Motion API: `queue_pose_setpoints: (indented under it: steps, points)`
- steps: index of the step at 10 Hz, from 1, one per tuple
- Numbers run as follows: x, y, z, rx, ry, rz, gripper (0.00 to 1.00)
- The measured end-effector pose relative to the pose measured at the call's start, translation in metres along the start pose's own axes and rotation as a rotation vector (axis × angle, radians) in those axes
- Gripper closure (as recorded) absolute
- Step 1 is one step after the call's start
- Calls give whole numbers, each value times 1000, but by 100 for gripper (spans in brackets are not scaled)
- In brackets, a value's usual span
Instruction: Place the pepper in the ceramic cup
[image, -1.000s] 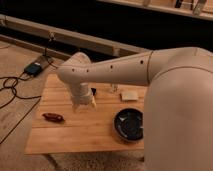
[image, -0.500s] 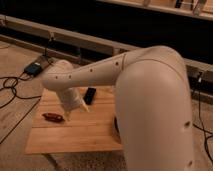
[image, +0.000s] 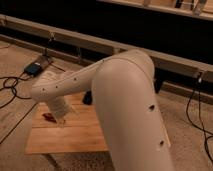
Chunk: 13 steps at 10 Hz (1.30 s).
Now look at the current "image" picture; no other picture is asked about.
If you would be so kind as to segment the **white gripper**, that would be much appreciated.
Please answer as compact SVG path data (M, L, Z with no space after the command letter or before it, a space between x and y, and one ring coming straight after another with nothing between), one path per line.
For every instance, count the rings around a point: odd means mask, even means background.
M70 107L64 97L57 97L50 100L47 106L56 120L62 119L70 112Z

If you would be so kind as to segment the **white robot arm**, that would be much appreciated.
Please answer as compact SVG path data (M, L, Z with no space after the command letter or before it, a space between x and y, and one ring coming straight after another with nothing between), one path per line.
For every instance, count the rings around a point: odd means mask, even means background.
M30 96L59 120L64 97L89 91L115 171L175 171L154 88L155 66L141 50L104 58L75 72L44 72Z

